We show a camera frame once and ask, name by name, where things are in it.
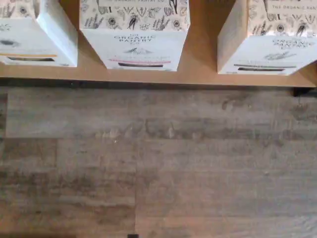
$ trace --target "packaging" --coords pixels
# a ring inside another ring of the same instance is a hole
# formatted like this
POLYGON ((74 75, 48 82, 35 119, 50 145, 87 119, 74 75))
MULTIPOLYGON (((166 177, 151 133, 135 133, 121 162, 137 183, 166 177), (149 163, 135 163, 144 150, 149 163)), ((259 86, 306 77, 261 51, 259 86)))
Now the packaging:
POLYGON ((236 0, 218 36, 219 74, 290 75, 315 60, 316 0, 236 0))
POLYGON ((107 68, 177 71, 188 0, 81 0, 80 28, 107 68))
POLYGON ((0 0, 0 61, 77 66, 78 34, 58 0, 0 0))

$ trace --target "product box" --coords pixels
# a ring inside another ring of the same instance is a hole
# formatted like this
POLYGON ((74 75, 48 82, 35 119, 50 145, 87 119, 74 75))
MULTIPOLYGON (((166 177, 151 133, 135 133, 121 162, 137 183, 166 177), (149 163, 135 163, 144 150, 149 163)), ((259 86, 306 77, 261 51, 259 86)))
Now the product box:
POLYGON ((77 66, 78 34, 58 0, 0 0, 0 61, 77 66))
POLYGON ((177 71, 188 0, 81 0, 80 28, 107 68, 177 71))
POLYGON ((317 0, 236 0, 218 36, 219 74, 290 75, 317 60, 317 0))

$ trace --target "wood grain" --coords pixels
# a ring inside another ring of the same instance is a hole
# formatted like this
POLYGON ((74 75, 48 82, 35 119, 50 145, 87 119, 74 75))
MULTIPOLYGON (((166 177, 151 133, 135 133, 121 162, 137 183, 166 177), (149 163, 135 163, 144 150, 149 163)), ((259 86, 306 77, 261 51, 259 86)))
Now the wood grain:
POLYGON ((258 89, 7 93, 0 235, 317 234, 316 99, 258 89))

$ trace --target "laminate flooring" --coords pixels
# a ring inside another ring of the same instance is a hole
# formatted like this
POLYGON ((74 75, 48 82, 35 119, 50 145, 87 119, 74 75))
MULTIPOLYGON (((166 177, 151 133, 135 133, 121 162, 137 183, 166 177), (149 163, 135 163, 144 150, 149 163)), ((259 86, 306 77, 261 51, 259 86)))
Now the laminate flooring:
POLYGON ((317 99, 0 89, 0 234, 317 237, 317 99))

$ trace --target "colored stripe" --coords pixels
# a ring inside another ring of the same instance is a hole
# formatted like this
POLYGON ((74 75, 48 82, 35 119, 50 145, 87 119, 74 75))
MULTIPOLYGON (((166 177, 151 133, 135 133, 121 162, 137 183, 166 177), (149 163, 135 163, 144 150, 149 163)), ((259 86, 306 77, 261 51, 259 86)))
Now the colored stripe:
POLYGON ((0 53, 0 56, 13 56, 13 57, 57 57, 57 55, 20 55, 20 54, 4 54, 4 53, 0 53))

